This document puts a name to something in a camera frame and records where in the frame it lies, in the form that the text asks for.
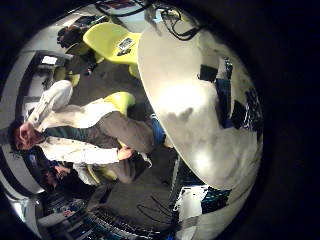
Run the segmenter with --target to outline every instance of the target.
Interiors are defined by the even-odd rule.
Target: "chair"
[[[72,87],[76,87],[80,80],[80,74],[67,73],[65,67],[56,67],[54,69],[53,79],[55,82],[60,80],[69,80],[72,83]]]
[[[141,33],[131,33],[118,24],[105,22],[91,27],[83,35],[83,41],[106,60],[129,65],[130,74],[140,79],[137,64],[137,47],[140,37]],[[120,52],[118,45],[125,38],[131,38],[134,44],[130,47],[129,53],[118,56]]]
[[[104,101],[113,103],[122,114],[127,115],[128,107],[135,104],[135,97],[128,92],[116,92],[104,98]],[[101,180],[97,176],[96,171],[108,180],[115,181],[117,179],[117,175],[106,167],[99,166],[93,169],[93,166],[91,164],[88,164],[87,170],[90,173],[91,177],[97,182],[97,184],[99,184]]]

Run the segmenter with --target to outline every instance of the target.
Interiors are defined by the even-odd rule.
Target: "desk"
[[[215,86],[197,78],[200,64],[217,68],[218,56],[204,55],[197,36],[176,39],[158,23],[161,36],[146,29],[138,45],[138,68],[149,101],[167,136],[188,167],[206,184],[232,189],[255,165],[255,132],[223,129],[216,113]],[[176,25],[178,32],[191,27]]]

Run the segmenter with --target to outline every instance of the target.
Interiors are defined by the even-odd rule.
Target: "wire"
[[[132,12],[128,12],[128,13],[122,13],[122,14],[116,14],[116,13],[109,13],[106,11],[106,9],[108,9],[108,6],[107,4],[110,4],[110,3],[118,3],[118,4],[121,4],[120,1],[100,1],[100,2],[96,2],[94,4],[94,6],[96,7],[96,9],[98,9],[100,12],[102,12],[103,14],[106,14],[110,17],[128,17],[128,16],[131,16],[131,15],[134,15],[134,14],[137,14],[139,12],[142,12],[144,11],[145,9],[149,8],[154,2],[156,2],[156,0],[148,0],[147,3],[145,5],[143,4],[139,4],[141,6],[141,8],[137,9],[137,10],[134,10]]]
[[[178,33],[175,29],[176,24],[181,21],[181,13],[178,9],[170,7],[170,8],[162,8],[164,9],[161,12],[161,18],[168,29],[168,31],[177,39],[181,41],[189,41],[191,40],[202,28],[204,28],[204,25],[198,26],[197,28],[192,28],[186,32]],[[170,14],[170,11],[175,11],[178,13],[178,16],[174,16]]]
[[[168,210],[166,207],[164,207],[157,199],[155,199],[153,196],[151,196],[151,199],[157,204],[158,209],[166,216],[168,217],[172,217],[171,215],[169,215],[168,213],[165,213],[162,209],[166,210],[167,212],[171,213],[170,210]]]
[[[162,214],[164,214],[166,217],[172,218],[172,215],[169,214],[169,213],[171,213],[170,210],[168,210],[166,207],[164,207],[155,197],[153,197],[153,196],[150,196],[150,197],[151,197],[151,199],[156,203],[156,206],[157,206],[158,210],[153,209],[153,208],[150,208],[150,207],[146,207],[146,206],[144,206],[144,205],[142,205],[142,204],[138,204],[138,205],[137,205],[137,209],[138,209],[143,215],[145,215],[146,217],[148,217],[149,219],[151,219],[151,220],[153,220],[153,221],[155,221],[155,222],[160,222],[160,223],[164,223],[164,224],[171,224],[171,223],[169,223],[169,222],[164,222],[164,221],[160,221],[160,220],[158,220],[158,219],[155,219],[155,218],[153,218],[152,216],[150,216],[149,214],[147,214],[147,213],[143,210],[143,209],[148,209],[148,210],[150,210],[150,211],[152,211],[152,212],[162,213]]]
[[[145,215],[146,217],[148,217],[149,219],[151,219],[151,220],[153,220],[153,221],[155,221],[155,222],[159,222],[159,223],[171,224],[171,223],[169,223],[169,222],[163,222],[163,221],[154,219],[153,217],[151,217],[150,215],[148,215],[147,213],[145,213],[145,212],[142,210],[142,208],[149,209],[149,210],[154,211],[154,212],[158,212],[158,211],[157,211],[157,210],[154,210],[154,209],[152,209],[152,208],[143,206],[143,205],[141,205],[141,204],[138,204],[138,205],[137,205],[137,209],[138,209],[143,215]]]

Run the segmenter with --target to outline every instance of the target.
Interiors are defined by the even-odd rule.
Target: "person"
[[[106,165],[120,181],[131,183],[148,165],[138,166],[130,158],[133,152],[149,153],[165,138],[159,122],[155,117],[151,122],[130,119],[103,99],[68,105],[72,92],[69,81],[54,83],[26,122],[14,121],[7,134],[0,133],[0,143],[6,135],[13,150],[37,145],[49,160]]]
[[[112,190],[112,184],[91,186],[81,181],[77,171],[57,165],[43,171],[46,190],[56,191],[66,198],[82,199],[87,202],[86,209],[103,206]]]
[[[55,190],[68,198],[87,200],[96,189],[96,187],[82,182],[74,169],[62,165],[45,169],[42,174],[48,191]]]

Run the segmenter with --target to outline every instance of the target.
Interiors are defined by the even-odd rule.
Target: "gray carpet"
[[[87,58],[75,57],[69,64],[74,73],[81,74],[71,104],[84,105],[117,91],[128,91],[136,98],[136,105],[128,114],[130,117],[145,120],[152,113],[141,81],[129,74],[128,66],[104,61],[90,76],[85,75],[87,67]],[[167,223],[170,222],[170,214],[160,207],[161,211],[159,203],[168,208],[176,152],[158,147],[150,156],[152,168],[145,170],[132,184],[115,184],[106,202],[106,208],[135,225],[161,231],[169,227]]]

